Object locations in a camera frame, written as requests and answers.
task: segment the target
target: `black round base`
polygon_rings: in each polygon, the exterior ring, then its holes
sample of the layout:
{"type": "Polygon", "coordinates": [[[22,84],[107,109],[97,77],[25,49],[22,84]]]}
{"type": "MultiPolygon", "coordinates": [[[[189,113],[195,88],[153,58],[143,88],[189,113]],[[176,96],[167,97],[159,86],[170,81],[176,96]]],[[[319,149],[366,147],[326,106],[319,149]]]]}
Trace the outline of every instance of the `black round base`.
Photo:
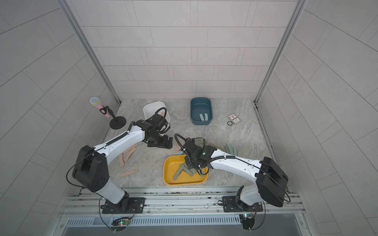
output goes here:
{"type": "Polygon", "coordinates": [[[116,118],[113,118],[110,121],[109,126],[113,130],[119,130],[120,128],[122,128],[123,126],[125,126],[125,124],[126,124],[126,118],[123,117],[123,116],[117,116],[116,118]]]}

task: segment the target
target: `pink toy microphone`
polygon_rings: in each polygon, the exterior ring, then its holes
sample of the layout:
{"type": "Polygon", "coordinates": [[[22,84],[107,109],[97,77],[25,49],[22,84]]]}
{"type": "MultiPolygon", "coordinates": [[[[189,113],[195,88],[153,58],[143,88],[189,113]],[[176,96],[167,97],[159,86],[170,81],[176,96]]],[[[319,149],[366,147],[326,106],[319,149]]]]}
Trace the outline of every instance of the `pink toy microphone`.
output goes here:
{"type": "MultiPolygon", "coordinates": [[[[100,110],[101,108],[104,108],[104,106],[101,105],[101,101],[100,101],[100,99],[99,99],[98,97],[91,97],[91,99],[89,100],[89,102],[90,102],[93,106],[97,107],[99,110],[100,110]]],[[[110,117],[110,114],[109,114],[109,113],[106,113],[105,116],[106,116],[107,118],[109,118],[109,117],[110,117]]]]}

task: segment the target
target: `tiled wall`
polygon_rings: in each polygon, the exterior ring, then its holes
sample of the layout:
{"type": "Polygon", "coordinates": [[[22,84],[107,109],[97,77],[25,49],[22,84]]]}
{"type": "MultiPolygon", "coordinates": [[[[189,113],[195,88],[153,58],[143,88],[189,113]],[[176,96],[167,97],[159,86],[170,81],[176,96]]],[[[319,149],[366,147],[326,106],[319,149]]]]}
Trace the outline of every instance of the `tiled wall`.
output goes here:
{"type": "Polygon", "coordinates": [[[254,99],[296,4],[67,2],[121,100],[254,99]]]}
{"type": "Polygon", "coordinates": [[[1,235],[45,235],[76,194],[65,174],[108,127],[92,96],[117,107],[55,0],[0,1],[1,235]]]}
{"type": "Polygon", "coordinates": [[[378,1],[309,0],[258,106],[318,235],[378,233],[378,1]]]}

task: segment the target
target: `tan plastic piece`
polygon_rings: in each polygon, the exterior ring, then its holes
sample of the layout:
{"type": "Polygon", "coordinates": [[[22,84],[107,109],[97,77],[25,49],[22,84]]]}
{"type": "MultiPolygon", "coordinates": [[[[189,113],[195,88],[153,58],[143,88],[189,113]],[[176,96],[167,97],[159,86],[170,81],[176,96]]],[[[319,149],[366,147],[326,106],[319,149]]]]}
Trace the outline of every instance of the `tan plastic piece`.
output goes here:
{"type": "Polygon", "coordinates": [[[135,170],[131,170],[131,171],[128,171],[128,172],[122,173],[122,174],[120,174],[119,176],[120,176],[120,177],[126,177],[126,176],[129,176],[129,175],[131,175],[131,174],[135,174],[136,172],[138,172],[138,169],[135,169],[135,170]]]}
{"type": "Polygon", "coordinates": [[[123,154],[121,153],[118,157],[119,157],[119,165],[123,167],[125,165],[125,163],[123,162],[123,154]]]}
{"type": "Polygon", "coordinates": [[[133,147],[129,152],[128,154],[123,158],[124,161],[127,161],[129,159],[129,157],[131,156],[131,154],[133,154],[133,152],[135,152],[136,150],[136,147],[133,147]]]}

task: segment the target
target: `blue plastic bin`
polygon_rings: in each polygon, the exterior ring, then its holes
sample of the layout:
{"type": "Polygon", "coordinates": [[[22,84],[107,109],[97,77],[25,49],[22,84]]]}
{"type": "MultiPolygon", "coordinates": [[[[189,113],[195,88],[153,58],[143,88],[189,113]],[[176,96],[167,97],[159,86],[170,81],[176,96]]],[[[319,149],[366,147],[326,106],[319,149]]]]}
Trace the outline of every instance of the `blue plastic bin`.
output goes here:
{"type": "Polygon", "coordinates": [[[190,118],[195,125],[208,125],[212,120],[211,101],[206,97],[195,97],[190,101],[190,118]],[[201,121],[200,114],[205,118],[208,114],[209,120],[201,121]]]}

